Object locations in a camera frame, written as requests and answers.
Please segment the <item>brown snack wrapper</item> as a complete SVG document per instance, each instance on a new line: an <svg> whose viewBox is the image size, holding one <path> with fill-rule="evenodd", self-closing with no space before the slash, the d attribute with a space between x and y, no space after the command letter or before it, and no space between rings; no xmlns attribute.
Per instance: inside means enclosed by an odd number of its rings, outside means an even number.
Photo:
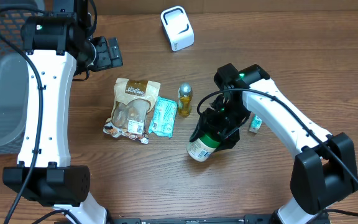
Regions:
<svg viewBox="0 0 358 224"><path fill-rule="evenodd" d="M147 114L154 108L160 83L150 80L118 78L114 85L114 106L103 132L119 138L124 136L142 144L149 143L145 133Z"/></svg>

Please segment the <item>small teal tissue pack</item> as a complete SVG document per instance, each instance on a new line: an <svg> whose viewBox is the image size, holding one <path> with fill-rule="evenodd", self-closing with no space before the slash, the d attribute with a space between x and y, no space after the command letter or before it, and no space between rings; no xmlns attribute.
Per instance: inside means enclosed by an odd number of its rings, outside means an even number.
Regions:
<svg viewBox="0 0 358 224"><path fill-rule="evenodd" d="M255 114L250 122L249 131L252 133L258 133L262 125L262 120Z"/></svg>

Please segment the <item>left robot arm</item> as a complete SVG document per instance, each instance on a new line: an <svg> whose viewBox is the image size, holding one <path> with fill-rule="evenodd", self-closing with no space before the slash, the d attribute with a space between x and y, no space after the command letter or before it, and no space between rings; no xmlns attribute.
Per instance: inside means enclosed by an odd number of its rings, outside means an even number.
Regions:
<svg viewBox="0 0 358 224"><path fill-rule="evenodd" d="M17 164L3 170L17 198L50 207L70 223L112 223L109 211L90 193L90 170L71 164L68 110L71 84L81 73L122 65L115 39L95 37L93 1L55 1L53 11L36 9L21 28L29 92L24 140Z"/></svg>

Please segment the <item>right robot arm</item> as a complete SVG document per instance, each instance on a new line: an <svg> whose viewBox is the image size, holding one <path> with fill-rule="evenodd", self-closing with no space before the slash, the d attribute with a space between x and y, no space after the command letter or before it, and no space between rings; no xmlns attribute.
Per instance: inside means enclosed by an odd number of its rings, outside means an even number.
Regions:
<svg viewBox="0 0 358 224"><path fill-rule="evenodd" d="M246 223L328 223L332 205L358 190L354 143L344 133L331 134L307 118L277 88L259 65L238 70L231 64L214 75L218 90L211 106L200 111L188 143L200 162L230 149L240 127L258 116L294 159L290 201L270 215L246 215Z"/></svg>

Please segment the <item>green lidded jar with tissues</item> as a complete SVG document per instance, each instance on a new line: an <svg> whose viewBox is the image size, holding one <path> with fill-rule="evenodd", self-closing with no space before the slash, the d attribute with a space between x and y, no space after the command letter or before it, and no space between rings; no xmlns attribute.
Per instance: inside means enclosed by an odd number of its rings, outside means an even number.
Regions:
<svg viewBox="0 0 358 224"><path fill-rule="evenodd" d="M193 142L189 142L186 151L196 161L204 162L220 145L210 133L204 134Z"/></svg>

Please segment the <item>yellow liquid bottle silver cap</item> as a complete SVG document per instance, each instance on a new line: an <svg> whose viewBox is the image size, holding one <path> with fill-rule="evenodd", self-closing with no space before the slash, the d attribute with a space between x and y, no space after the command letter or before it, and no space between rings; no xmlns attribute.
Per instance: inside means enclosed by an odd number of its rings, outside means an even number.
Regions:
<svg viewBox="0 0 358 224"><path fill-rule="evenodd" d="M191 113L193 90L189 83L182 83L178 89L178 113L187 117Z"/></svg>

